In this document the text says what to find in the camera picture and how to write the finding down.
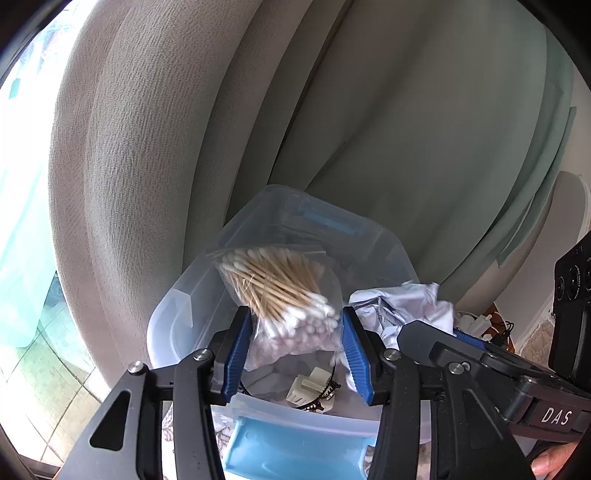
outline human hand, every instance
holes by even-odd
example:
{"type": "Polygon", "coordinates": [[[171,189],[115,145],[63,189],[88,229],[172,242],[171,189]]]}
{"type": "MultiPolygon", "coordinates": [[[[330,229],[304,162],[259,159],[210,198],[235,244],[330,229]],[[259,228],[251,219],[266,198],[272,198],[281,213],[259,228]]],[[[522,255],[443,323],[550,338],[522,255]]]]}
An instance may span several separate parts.
{"type": "Polygon", "coordinates": [[[577,448],[577,443],[567,443],[551,447],[531,462],[531,470],[535,476],[546,475],[544,480],[553,479],[566,460],[577,448]]]}

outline white tile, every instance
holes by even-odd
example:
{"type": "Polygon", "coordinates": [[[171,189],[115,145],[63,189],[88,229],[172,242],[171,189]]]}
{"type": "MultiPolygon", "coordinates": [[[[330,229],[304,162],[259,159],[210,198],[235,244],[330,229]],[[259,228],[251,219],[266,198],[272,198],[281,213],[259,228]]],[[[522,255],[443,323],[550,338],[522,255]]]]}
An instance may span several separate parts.
{"type": "Polygon", "coordinates": [[[49,446],[61,460],[66,460],[74,443],[99,406],[86,389],[80,389],[49,440],[49,446]]]}
{"type": "Polygon", "coordinates": [[[104,402],[105,398],[107,398],[107,395],[109,395],[111,392],[111,388],[105,382],[105,379],[100,374],[98,368],[95,368],[92,371],[88,377],[88,380],[86,380],[84,383],[84,388],[92,393],[101,402],[104,402]]]}
{"type": "MultiPolygon", "coordinates": [[[[35,336],[31,341],[31,344],[37,337],[39,336],[39,330],[35,332],[35,336]]],[[[14,347],[8,345],[0,345],[0,376],[4,377],[6,380],[10,377],[14,369],[17,367],[19,361],[21,360],[22,356],[28,350],[31,345],[27,345],[26,347],[14,347]]]]}
{"type": "Polygon", "coordinates": [[[60,458],[53,453],[52,449],[47,447],[45,452],[43,453],[43,457],[41,457],[41,461],[44,463],[49,463],[49,465],[59,466],[61,467],[64,462],[60,460],[60,458]]]}
{"type": "Polygon", "coordinates": [[[10,376],[7,396],[47,442],[81,387],[39,336],[10,376]]]}
{"type": "Polygon", "coordinates": [[[41,460],[47,444],[27,416],[16,408],[4,381],[0,382],[0,424],[18,453],[41,460]]]}
{"type": "Polygon", "coordinates": [[[41,335],[66,368],[84,383],[95,365],[68,308],[63,308],[41,335]]]}
{"type": "Polygon", "coordinates": [[[45,304],[39,317],[39,330],[43,331],[51,321],[63,310],[66,309],[66,301],[59,301],[53,307],[45,304]]]}

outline cotton swab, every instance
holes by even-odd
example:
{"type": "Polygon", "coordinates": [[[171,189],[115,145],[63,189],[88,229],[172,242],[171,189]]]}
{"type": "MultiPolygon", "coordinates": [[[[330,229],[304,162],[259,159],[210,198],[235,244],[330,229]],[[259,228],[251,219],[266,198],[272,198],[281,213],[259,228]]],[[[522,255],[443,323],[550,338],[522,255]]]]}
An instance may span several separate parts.
{"type": "Polygon", "coordinates": [[[237,248],[221,260],[220,273],[258,319],[247,360],[251,369],[289,353],[334,347],[339,321],[319,290],[322,265],[276,247],[237,248]]]}

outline black camera housing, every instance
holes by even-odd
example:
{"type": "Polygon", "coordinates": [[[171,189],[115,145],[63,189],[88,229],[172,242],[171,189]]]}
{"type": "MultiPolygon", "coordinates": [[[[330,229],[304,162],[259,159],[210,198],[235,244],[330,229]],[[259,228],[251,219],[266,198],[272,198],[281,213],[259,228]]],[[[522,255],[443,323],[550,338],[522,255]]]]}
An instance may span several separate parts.
{"type": "Polygon", "coordinates": [[[554,267],[556,324],[548,364],[591,393],[591,232],[554,267]]]}

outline plastic bag of cotton swabs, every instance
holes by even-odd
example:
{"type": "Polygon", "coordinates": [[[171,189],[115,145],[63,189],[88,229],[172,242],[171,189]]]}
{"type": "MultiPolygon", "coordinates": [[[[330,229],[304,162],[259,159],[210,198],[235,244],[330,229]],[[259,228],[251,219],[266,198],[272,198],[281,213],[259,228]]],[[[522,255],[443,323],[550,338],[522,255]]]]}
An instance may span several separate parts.
{"type": "Polygon", "coordinates": [[[288,354],[341,349],[340,284],[324,251],[271,245],[211,257],[234,301],[256,316],[246,370],[288,354]]]}

